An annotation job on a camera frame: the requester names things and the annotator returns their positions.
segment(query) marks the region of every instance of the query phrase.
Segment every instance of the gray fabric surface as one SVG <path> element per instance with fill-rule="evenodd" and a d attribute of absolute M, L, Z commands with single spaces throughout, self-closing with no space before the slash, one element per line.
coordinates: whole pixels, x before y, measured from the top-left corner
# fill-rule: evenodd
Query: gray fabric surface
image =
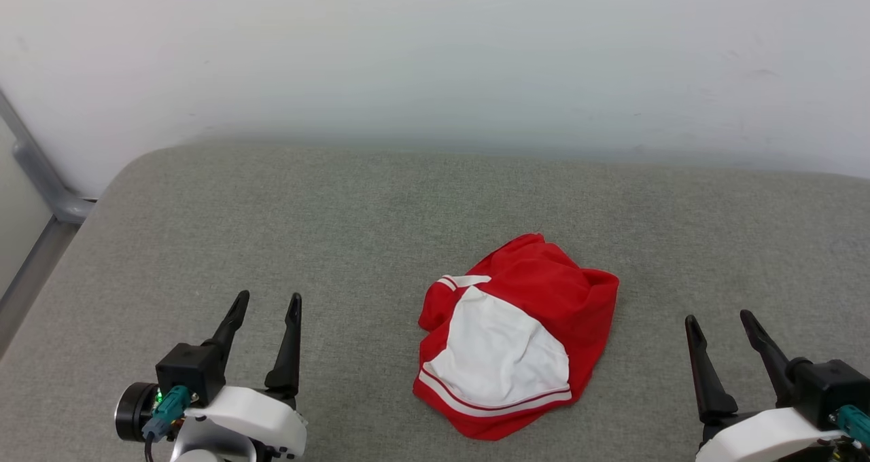
<path fill-rule="evenodd" d="M 127 385 L 208 338 L 251 290 L 227 378 L 260 387 L 293 291 L 299 410 L 316 461 L 690 460 L 683 319 L 742 410 L 773 407 L 737 313 L 789 356 L 870 372 L 870 181 L 334 149 L 187 147 L 133 162 L 100 199 L 0 363 L 4 460 L 141 460 L 117 439 Z M 428 285 L 541 232 L 621 279 L 574 406 L 467 440 L 411 395 Z M 168 459 L 169 444 L 156 447 Z"/>

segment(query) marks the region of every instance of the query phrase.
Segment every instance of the red stripe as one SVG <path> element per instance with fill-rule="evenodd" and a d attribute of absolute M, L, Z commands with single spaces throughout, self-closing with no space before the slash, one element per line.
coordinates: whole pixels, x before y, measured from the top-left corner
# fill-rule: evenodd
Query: red stripe
<path fill-rule="evenodd" d="M 448 394 L 450 394 L 450 397 L 456 399 L 457 402 L 459 402 L 461 404 L 465 404 L 466 406 L 473 408 L 473 409 L 477 409 L 477 410 L 503 410 L 503 409 L 512 408 L 515 406 L 520 406 L 520 404 L 531 403 L 532 401 L 536 401 L 536 400 L 540 399 L 541 397 L 547 397 L 547 396 L 550 396 L 552 394 L 569 393 L 571 391 L 571 387 L 568 387 L 567 389 L 562 389 L 561 391 L 552 391 L 552 393 L 541 394 L 540 396 L 535 396 L 535 397 L 532 397 L 530 399 L 523 399 L 522 401 L 519 401 L 519 402 L 516 402 L 513 404 L 509 404 L 508 406 L 500 406 L 498 408 L 487 408 L 487 407 L 482 407 L 482 406 L 475 406 L 475 404 L 469 404 L 465 400 L 462 400 L 459 397 L 456 397 L 456 395 L 453 394 L 453 391 L 451 391 L 450 388 L 448 388 L 444 382 L 441 382 L 440 378 L 437 378 L 437 376 L 432 375 L 432 373 L 429 373 L 429 370 L 426 370 L 425 368 L 423 368 L 423 369 L 420 369 L 420 372 L 425 373 L 427 376 L 434 379 L 435 382 L 438 382 L 438 384 L 441 384 L 441 387 L 444 387 L 444 390 L 447 391 Z"/>

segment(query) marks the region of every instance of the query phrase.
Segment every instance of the white stripe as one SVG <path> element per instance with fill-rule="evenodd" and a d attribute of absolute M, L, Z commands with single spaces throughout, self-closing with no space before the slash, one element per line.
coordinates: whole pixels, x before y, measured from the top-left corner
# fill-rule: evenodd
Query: white stripe
<path fill-rule="evenodd" d="M 492 277 L 488 275 L 461 275 L 459 277 L 445 275 L 444 278 L 453 280 L 453 282 L 456 283 L 456 286 L 460 289 L 463 287 L 470 287 L 472 285 L 476 285 L 477 283 L 485 283 L 492 280 Z"/>
<path fill-rule="evenodd" d="M 425 384 L 427 387 L 432 389 L 438 397 L 441 397 L 441 400 L 444 403 L 447 403 L 450 409 L 455 412 L 465 414 L 468 416 L 475 416 L 476 418 L 492 418 L 493 416 L 502 416 L 505 414 L 512 414 L 514 412 L 521 412 L 522 410 L 531 410 L 535 408 L 540 408 L 541 406 L 546 406 L 549 403 L 554 403 L 556 401 L 568 401 L 571 399 L 571 391 L 563 391 L 563 393 L 553 393 L 548 396 L 538 397 L 535 400 L 528 401 L 521 404 L 514 404 L 514 406 L 506 407 L 499 410 L 481 410 L 472 408 L 472 406 L 467 406 L 467 404 L 460 403 L 457 401 L 450 393 L 447 393 L 447 390 L 439 383 L 437 380 L 429 376 L 425 372 L 425 370 L 420 370 L 420 375 L 417 376 L 420 379 L 420 382 Z"/>
<path fill-rule="evenodd" d="M 450 287 L 451 291 L 456 291 L 456 285 L 453 285 L 453 282 L 450 282 L 447 279 L 438 279 L 435 281 L 435 283 L 444 283 L 444 285 L 446 285 L 447 287 Z"/>
<path fill-rule="evenodd" d="M 463 394 L 457 394 L 456 391 L 453 388 L 451 388 L 450 385 L 447 382 L 445 382 L 443 378 L 441 378 L 440 376 L 437 375 L 437 373 L 435 373 L 435 369 L 432 366 L 432 362 L 423 363 L 423 372 L 425 372 L 426 375 L 431 376 L 431 378 L 438 379 L 439 381 L 441 381 L 439 383 L 439 385 L 441 385 L 442 388 L 447 390 L 448 393 L 451 394 L 451 397 L 453 397 L 454 399 L 462 399 L 462 403 L 466 404 L 467 406 L 472 406 L 472 408 L 476 407 L 476 408 L 481 408 L 481 409 L 485 409 L 485 410 L 491 410 L 491 409 L 497 409 L 497 408 L 509 408 L 512 406 L 516 406 L 517 404 L 528 403 L 529 400 L 531 400 L 534 397 L 541 397 L 541 396 L 546 396 L 546 395 L 556 394 L 556 393 L 565 393 L 565 391 L 568 391 L 571 389 L 571 387 L 569 387 L 568 384 L 563 384 L 563 385 L 560 385 L 560 387 L 556 387 L 556 388 L 550 389 L 548 391 L 540 391 L 539 393 L 534 393 L 534 394 L 531 394 L 530 396 L 527 396 L 525 399 L 518 399 L 518 400 L 512 401 L 510 403 L 481 404 L 481 403 L 475 403 L 474 401 L 470 400 L 468 397 L 466 397 Z"/>

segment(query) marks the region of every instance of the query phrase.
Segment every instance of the gray metal bar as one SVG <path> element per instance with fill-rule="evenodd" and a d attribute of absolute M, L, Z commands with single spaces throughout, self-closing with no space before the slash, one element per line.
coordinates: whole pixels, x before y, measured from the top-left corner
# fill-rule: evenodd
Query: gray metal bar
<path fill-rule="evenodd" d="M 18 113 L 12 108 L 12 104 L 2 90 L 0 90 L 0 118 L 6 122 L 16 138 L 12 149 L 16 161 L 24 169 L 24 173 L 31 178 L 57 220 L 61 223 L 84 223 L 84 218 L 93 209 L 94 203 L 78 198 L 63 185 L 46 155 L 33 140 L 31 131 L 18 117 Z"/>
<path fill-rule="evenodd" d="M 60 223 L 52 217 L 18 270 L 18 275 L 12 279 L 9 289 L 3 293 L 0 298 L 0 357 L 3 357 L 27 311 L 77 231 L 78 226 Z"/>

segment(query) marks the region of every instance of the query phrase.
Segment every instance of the black cable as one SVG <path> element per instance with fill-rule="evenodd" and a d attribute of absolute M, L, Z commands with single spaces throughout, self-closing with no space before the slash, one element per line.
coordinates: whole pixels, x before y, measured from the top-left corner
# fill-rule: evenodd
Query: black cable
<path fill-rule="evenodd" d="M 145 462 L 154 462 L 152 443 L 154 443 L 154 433 L 149 433 L 148 437 L 145 438 Z"/>

